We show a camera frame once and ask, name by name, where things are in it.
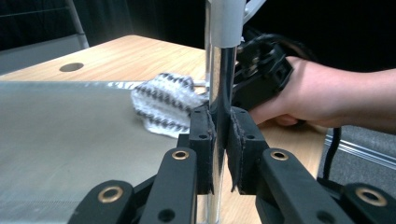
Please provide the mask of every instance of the metal rod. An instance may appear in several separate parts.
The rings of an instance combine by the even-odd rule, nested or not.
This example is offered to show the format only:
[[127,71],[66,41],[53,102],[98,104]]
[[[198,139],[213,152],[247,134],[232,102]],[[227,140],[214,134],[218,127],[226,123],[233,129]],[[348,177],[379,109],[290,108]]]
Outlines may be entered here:
[[78,17],[78,13],[76,7],[74,5],[73,0],[65,0],[65,3],[69,7],[70,16],[72,18],[73,24],[75,26],[77,35],[78,35],[78,42],[83,49],[87,49],[90,47],[88,44],[87,36],[85,36],[84,30],[82,29],[81,22]]
[[206,0],[205,3],[205,92],[209,93],[210,90],[210,74],[213,65],[213,46],[210,43],[210,13],[211,3]]
[[213,48],[209,110],[216,125],[217,138],[213,149],[213,194],[209,195],[209,223],[219,223],[219,206],[224,173],[224,152],[230,126],[235,53],[236,48]]

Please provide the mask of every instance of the table surface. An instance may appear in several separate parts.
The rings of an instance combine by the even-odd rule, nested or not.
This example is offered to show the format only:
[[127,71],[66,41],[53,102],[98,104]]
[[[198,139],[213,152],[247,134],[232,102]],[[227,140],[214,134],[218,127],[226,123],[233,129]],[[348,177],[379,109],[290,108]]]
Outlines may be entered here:
[[[82,63],[83,66],[71,72],[60,70],[70,63]],[[205,51],[128,35],[0,76],[0,81],[140,81],[152,79],[161,72],[204,79]],[[286,128],[272,122],[260,128],[270,147],[292,152],[312,176],[317,176],[326,129],[310,125]],[[227,164],[222,188],[222,223],[260,223],[254,197],[231,193]]]

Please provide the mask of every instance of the black and white fabric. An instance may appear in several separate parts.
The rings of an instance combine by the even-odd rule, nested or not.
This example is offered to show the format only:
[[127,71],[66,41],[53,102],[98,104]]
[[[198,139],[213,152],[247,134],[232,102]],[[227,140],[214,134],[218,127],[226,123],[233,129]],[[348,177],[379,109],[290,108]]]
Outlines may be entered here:
[[191,77],[161,73],[131,92],[135,113],[152,133],[178,138],[190,131],[190,112],[207,98],[194,91]]

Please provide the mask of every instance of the screw hole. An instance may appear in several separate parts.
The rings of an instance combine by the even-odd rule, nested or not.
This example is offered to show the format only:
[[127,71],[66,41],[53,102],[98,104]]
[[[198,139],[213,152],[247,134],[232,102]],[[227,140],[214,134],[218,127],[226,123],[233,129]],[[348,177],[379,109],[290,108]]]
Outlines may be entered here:
[[110,186],[102,189],[98,195],[98,200],[101,203],[114,203],[123,194],[123,190],[119,186]]
[[172,209],[163,209],[158,214],[158,219],[161,222],[170,222],[175,218],[175,212]]
[[190,154],[187,151],[176,151],[172,153],[172,157],[178,161],[186,160],[189,156]]

